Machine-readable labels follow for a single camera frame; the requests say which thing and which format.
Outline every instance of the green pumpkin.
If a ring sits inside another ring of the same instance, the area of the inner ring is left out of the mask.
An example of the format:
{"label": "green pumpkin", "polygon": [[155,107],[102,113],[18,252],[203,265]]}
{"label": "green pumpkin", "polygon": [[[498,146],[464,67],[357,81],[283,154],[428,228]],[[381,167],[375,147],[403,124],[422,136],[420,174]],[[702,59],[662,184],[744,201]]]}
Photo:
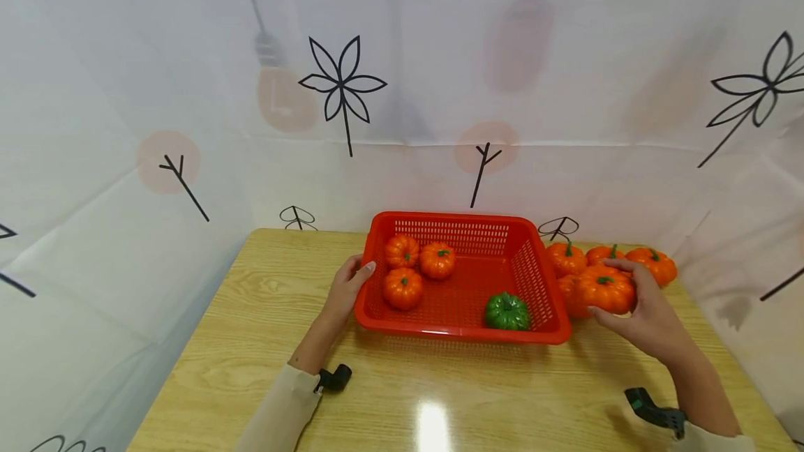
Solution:
{"label": "green pumpkin", "polygon": [[494,295],[486,304],[483,323],[490,329],[529,330],[530,313],[528,304],[516,295],[503,292]]}

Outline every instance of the red plastic basket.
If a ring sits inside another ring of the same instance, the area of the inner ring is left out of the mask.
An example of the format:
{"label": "red plastic basket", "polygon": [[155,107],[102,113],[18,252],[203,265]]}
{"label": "red plastic basket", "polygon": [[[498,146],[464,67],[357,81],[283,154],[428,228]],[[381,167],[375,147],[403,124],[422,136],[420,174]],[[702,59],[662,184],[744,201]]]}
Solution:
{"label": "red plastic basket", "polygon": [[[390,308],[382,299],[388,268],[385,243],[407,234],[426,245],[444,241],[455,249],[455,272],[444,281],[424,277],[424,298],[413,310]],[[375,216],[363,263],[377,269],[360,290],[355,318],[368,330],[462,340],[557,345],[570,337],[570,320],[544,244],[530,221],[516,216],[384,212]],[[529,331],[487,329],[483,310],[492,295],[508,292],[528,304]]]}

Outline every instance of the pink circle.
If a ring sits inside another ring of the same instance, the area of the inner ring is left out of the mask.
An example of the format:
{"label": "pink circle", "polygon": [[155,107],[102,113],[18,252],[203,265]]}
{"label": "pink circle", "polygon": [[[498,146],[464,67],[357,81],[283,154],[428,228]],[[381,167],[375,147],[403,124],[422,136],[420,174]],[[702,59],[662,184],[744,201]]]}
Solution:
{"label": "pink circle", "polygon": [[181,179],[190,185],[198,176],[200,166],[199,147],[179,131],[155,131],[140,142],[137,151],[137,173],[144,186],[154,194],[184,192],[179,173]]}
{"label": "pink circle", "polygon": [[300,85],[300,77],[284,68],[263,67],[256,82],[256,101],[271,128],[300,133],[316,123],[313,92]]}
{"label": "pink circle", "polygon": [[477,173],[477,168],[483,160],[480,151],[490,142],[487,157],[500,151],[500,154],[483,168],[484,173],[494,173],[508,167],[516,160],[519,147],[519,135],[508,123],[503,121],[486,121],[476,124],[464,133],[454,149],[455,162],[467,173]]}

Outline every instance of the black clip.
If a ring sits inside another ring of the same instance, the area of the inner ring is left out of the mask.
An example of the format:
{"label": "black clip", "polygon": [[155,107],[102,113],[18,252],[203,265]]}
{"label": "black clip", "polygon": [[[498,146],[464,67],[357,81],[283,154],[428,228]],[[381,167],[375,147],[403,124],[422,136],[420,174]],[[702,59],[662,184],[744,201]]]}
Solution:
{"label": "black clip", "polygon": [[645,388],[625,389],[625,397],[628,398],[631,409],[641,420],[673,430],[677,440],[684,438],[684,423],[687,421],[687,414],[679,409],[656,406]]}
{"label": "black clip", "polygon": [[347,387],[347,384],[349,384],[349,379],[351,379],[351,368],[341,363],[339,364],[338,368],[335,368],[335,373],[329,373],[327,370],[322,368],[318,374],[321,376],[321,379],[315,388],[316,393],[321,393],[322,389],[340,392]]}

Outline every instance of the hand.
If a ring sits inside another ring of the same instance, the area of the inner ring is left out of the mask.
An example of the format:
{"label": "hand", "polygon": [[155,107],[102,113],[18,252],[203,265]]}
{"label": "hand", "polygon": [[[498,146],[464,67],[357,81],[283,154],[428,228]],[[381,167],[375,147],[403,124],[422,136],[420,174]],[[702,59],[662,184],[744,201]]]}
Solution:
{"label": "hand", "polygon": [[353,255],[343,263],[335,273],[332,286],[329,287],[327,302],[321,311],[321,317],[332,322],[333,326],[341,327],[349,319],[360,288],[374,273],[377,266],[375,262],[367,263],[360,268],[363,255]]}
{"label": "hand", "polygon": [[607,259],[603,263],[634,274],[636,309],[630,318],[620,318],[591,306],[589,311],[597,323],[624,337],[668,368],[684,363],[700,352],[645,266],[621,259]]}

